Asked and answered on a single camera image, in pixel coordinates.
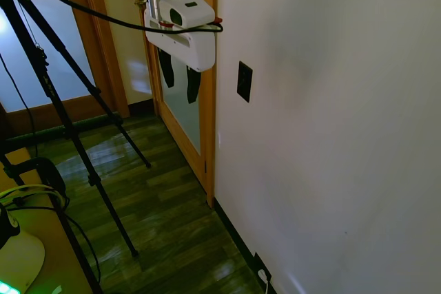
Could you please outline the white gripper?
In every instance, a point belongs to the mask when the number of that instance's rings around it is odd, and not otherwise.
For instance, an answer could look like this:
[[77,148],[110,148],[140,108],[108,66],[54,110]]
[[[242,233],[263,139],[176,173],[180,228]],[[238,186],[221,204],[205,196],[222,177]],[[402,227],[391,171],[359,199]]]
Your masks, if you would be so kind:
[[166,34],[146,32],[147,40],[158,47],[158,58],[167,87],[174,87],[172,57],[182,61],[188,67],[187,101],[194,103],[198,98],[201,73],[211,69],[216,61],[216,40],[213,32],[186,32]]

